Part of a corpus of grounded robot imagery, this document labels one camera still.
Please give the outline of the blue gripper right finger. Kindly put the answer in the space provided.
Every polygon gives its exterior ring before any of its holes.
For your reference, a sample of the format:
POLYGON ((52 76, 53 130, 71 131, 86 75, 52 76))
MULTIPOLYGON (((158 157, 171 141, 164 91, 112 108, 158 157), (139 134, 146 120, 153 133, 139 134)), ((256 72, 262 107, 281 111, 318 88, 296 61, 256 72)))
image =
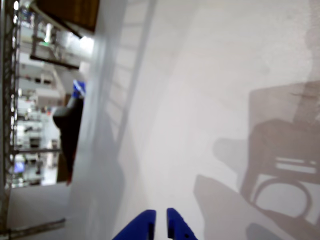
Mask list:
POLYGON ((197 240, 197 237, 174 208, 166 210, 167 237, 172 240, 197 240))

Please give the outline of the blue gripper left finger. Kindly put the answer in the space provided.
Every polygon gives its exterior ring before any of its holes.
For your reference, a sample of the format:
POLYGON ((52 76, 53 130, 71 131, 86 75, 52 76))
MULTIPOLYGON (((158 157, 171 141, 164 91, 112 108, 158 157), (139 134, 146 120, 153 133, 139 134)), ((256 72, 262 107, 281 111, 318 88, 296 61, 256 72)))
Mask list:
POLYGON ((129 222, 112 240, 153 240, 156 211, 147 209, 129 222))

